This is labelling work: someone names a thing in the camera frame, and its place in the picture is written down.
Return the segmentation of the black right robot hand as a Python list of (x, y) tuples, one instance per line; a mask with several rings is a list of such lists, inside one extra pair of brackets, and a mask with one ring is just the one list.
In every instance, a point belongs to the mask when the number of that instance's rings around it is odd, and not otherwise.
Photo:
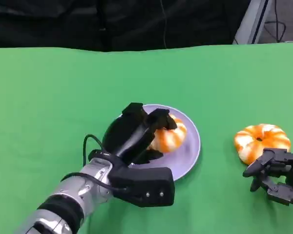
[(286, 149), (265, 148), (262, 155), (243, 172), (252, 177), (251, 192), (263, 188), (269, 200), (293, 204), (293, 153)]

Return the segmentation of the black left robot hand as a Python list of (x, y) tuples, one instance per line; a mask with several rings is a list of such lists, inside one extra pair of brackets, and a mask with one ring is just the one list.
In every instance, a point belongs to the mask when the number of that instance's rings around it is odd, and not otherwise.
[(132, 102), (108, 127), (102, 141), (103, 149), (121, 158), (126, 165), (148, 164), (163, 157), (159, 150), (149, 148), (156, 131), (176, 128), (168, 109), (157, 108), (148, 114), (142, 103)]

